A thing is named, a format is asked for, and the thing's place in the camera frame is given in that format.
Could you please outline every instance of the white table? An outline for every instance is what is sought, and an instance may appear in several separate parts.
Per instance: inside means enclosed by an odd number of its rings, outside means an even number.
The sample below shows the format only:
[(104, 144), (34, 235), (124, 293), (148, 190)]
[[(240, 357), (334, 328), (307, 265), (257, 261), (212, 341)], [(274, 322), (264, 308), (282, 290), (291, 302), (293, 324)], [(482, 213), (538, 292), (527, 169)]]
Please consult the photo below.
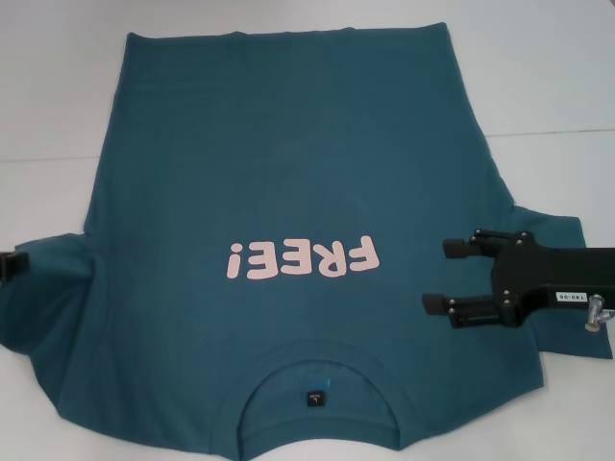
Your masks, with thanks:
[[(518, 205), (579, 216), (589, 246), (615, 246), (610, 0), (0, 0), (0, 248), (81, 230), (130, 31), (192, 36), (440, 21), (449, 25), (472, 106)], [(615, 363), (542, 358), (544, 389), (402, 452), (310, 441), (260, 459), (615, 459)], [(61, 420), (29, 361), (0, 348), (0, 459), (207, 457)]]

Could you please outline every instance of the folded t-shirt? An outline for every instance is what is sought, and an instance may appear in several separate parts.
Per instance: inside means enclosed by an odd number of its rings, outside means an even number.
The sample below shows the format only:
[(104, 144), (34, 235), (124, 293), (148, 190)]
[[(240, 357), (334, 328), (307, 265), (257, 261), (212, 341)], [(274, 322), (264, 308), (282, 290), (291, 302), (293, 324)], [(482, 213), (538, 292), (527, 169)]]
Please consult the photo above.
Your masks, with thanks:
[(539, 351), (610, 357), (583, 312), (453, 330), (426, 292), (488, 294), (474, 229), (583, 246), (514, 206), (444, 24), (129, 35), (83, 235), (32, 242), (0, 343), (59, 413), (250, 459), (310, 438), (402, 449), (543, 384)]

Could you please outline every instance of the neckline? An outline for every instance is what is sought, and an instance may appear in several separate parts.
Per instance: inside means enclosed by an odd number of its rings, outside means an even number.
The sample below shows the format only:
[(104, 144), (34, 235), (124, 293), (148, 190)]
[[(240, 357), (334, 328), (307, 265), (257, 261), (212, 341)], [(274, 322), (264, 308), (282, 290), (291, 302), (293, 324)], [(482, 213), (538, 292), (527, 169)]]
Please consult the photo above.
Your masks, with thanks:
[[(375, 357), (338, 341), (309, 340), (279, 345), (238, 374), (213, 418), (209, 452), (235, 461), (244, 459), (237, 429), (248, 400), (262, 382), (276, 371), (307, 360), (330, 361), (348, 367), (363, 375), (378, 389), (399, 428), (399, 446), (390, 447), (390, 443), (385, 441), (382, 446), (401, 449), (429, 436), (424, 419), (417, 414), (415, 405), (403, 387)], [(302, 440), (309, 438), (314, 437), (307, 434)]]

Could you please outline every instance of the black clip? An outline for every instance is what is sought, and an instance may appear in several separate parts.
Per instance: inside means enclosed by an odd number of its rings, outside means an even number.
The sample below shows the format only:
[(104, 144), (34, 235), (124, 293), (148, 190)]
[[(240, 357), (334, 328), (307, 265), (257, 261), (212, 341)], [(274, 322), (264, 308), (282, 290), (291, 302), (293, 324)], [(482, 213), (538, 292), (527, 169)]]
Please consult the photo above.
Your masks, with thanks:
[(0, 284), (8, 283), (30, 269), (27, 253), (0, 253)]

